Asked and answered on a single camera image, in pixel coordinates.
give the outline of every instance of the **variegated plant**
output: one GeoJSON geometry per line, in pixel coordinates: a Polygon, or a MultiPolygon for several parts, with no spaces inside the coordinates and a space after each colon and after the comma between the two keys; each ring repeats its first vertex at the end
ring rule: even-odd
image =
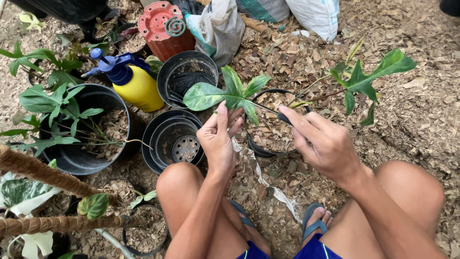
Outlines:
{"type": "Polygon", "coordinates": [[[222,74],[225,80],[225,91],[211,84],[200,82],[187,91],[184,96],[184,104],[193,111],[203,111],[225,100],[225,106],[228,109],[243,107],[247,117],[258,126],[256,107],[247,98],[262,89],[271,77],[265,75],[255,77],[244,88],[240,78],[231,67],[223,67],[222,74]]]}

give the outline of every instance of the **green stripe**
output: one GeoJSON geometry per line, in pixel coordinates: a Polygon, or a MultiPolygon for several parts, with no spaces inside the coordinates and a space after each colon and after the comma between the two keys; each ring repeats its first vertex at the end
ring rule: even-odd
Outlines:
{"type": "Polygon", "coordinates": [[[326,246],[323,244],[322,248],[324,248],[324,253],[326,254],[326,259],[329,259],[328,252],[326,251],[326,246]]]}

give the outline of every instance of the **knee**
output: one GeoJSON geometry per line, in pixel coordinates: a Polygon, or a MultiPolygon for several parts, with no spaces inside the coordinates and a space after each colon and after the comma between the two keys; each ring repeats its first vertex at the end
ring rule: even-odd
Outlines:
{"type": "Polygon", "coordinates": [[[192,184],[198,183],[200,170],[187,162],[169,165],[156,181],[156,193],[165,196],[167,193],[186,190],[192,184]]]}
{"type": "Polygon", "coordinates": [[[417,192],[427,205],[436,208],[444,203],[444,190],[441,183],[423,168],[402,161],[388,161],[379,165],[375,175],[385,190],[405,190],[417,192]]]}

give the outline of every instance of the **person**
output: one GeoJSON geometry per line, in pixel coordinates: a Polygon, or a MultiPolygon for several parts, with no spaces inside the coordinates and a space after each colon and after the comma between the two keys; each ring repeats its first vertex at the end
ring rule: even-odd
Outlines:
{"type": "MultiPolygon", "coordinates": [[[[172,237],[166,259],[271,258],[241,206],[224,197],[236,163],[231,138],[243,112],[224,103],[197,133],[208,159],[206,178],[189,163],[170,165],[158,178],[172,237]]],[[[353,197],[335,218],[323,205],[308,206],[296,259],[446,258],[434,242],[444,192],[433,176],[398,161],[372,170],[360,162],[346,128],[315,112],[279,110],[291,121],[304,159],[353,197]]]]}

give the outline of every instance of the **white pipe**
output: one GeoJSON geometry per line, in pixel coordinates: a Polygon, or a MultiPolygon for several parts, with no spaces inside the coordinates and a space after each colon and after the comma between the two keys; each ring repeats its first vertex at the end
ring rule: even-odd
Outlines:
{"type": "Polygon", "coordinates": [[[121,252],[126,256],[127,259],[136,259],[134,255],[126,248],[118,239],[116,239],[112,234],[105,231],[104,229],[95,229],[96,232],[101,234],[107,241],[112,243],[116,248],[119,248],[121,252]]]}

